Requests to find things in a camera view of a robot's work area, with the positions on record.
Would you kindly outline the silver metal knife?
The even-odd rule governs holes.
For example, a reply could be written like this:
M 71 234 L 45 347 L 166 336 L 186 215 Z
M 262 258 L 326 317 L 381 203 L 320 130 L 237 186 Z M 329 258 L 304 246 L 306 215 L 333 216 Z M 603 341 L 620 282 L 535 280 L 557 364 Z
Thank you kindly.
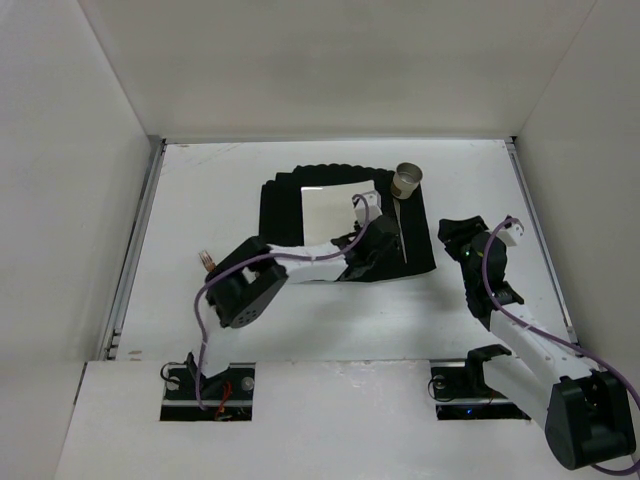
M 401 222 L 401 205 L 398 198 L 393 197 L 393 205 L 394 205 L 396 221 L 398 224 L 398 236 L 399 236 L 399 242 L 400 242 L 403 260 L 405 264 L 408 264 L 406 245 L 404 241 L 404 234 L 403 234 L 402 222 Z

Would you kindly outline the white square plate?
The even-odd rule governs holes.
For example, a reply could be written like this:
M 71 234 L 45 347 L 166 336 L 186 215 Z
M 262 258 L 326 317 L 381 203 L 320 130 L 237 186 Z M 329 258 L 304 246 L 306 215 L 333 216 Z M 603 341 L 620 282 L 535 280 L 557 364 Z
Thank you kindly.
M 303 244 L 315 246 L 343 235 L 357 227 L 352 197 L 375 190 L 373 180 L 358 183 L 302 187 Z

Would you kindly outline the silver metal cup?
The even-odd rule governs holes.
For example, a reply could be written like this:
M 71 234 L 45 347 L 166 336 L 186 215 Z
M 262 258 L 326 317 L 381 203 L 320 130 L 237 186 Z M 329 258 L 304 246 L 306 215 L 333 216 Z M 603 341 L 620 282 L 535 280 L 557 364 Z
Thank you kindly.
M 391 194 L 398 200 L 410 198 L 422 178 L 423 172 L 419 166 L 409 162 L 398 164 L 390 186 Z

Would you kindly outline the black cloth placemat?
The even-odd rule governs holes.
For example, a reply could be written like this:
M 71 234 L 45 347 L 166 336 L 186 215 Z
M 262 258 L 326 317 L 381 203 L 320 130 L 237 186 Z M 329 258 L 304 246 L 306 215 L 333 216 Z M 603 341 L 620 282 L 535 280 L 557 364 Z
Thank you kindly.
M 373 181 L 381 195 L 382 212 L 401 223 L 404 246 L 398 255 L 384 259 L 358 279 L 371 283 L 419 275 L 436 269 L 422 190 L 400 202 L 395 214 L 390 186 L 394 172 L 382 168 L 347 164 L 298 165 L 279 172 L 262 185 L 259 235 L 270 244 L 293 247 L 303 244 L 301 188 Z

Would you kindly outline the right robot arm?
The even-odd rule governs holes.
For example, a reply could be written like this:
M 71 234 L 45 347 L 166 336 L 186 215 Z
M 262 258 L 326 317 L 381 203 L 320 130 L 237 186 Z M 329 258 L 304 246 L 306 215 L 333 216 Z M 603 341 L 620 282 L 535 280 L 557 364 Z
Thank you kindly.
M 507 251 L 523 235 L 511 216 L 495 228 L 480 216 L 439 222 L 438 238 L 461 268 L 471 315 L 499 340 L 468 352 L 470 387 L 502 395 L 531 418 L 564 468 L 614 475 L 605 462 L 637 448 L 631 408 L 639 394 L 606 361 L 544 329 L 507 282 Z

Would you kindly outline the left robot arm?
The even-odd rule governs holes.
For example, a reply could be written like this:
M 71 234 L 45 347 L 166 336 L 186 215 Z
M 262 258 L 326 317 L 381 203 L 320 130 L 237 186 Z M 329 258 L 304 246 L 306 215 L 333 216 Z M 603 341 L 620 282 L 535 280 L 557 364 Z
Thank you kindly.
M 311 247 L 272 245 L 260 236 L 245 240 L 196 293 L 193 309 L 201 344 L 187 358 L 194 383 L 203 387 L 227 369 L 208 365 L 209 328 L 200 313 L 202 299 L 214 309 L 222 330 L 237 330 L 257 320 L 287 282 L 360 281 L 399 250 L 397 222 L 386 215 L 358 220 L 353 233 Z

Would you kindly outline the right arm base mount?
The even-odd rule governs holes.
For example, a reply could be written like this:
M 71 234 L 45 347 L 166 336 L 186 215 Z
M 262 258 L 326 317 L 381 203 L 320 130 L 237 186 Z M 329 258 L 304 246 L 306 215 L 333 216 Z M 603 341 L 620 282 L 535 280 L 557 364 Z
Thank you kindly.
M 510 356 L 494 344 L 471 350 L 464 360 L 430 363 L 429 396 L 441 421 L 525 420 L 530 417 L 484 382 L 482 367 L 494 357 Z

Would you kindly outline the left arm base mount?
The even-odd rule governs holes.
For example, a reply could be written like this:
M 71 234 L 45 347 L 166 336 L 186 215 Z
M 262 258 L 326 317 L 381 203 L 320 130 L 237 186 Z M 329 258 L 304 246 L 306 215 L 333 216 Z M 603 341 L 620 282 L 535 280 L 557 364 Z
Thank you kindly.
M 254 364 L 236 363 L 213 377 L 201 377 L 201 402 L 198 402 L 194 356 L 189 353 L 184 362 L 168 362 L 160 370 L 164 391 L 159 419 L 163 422 L 251 421 L 255 373 Z

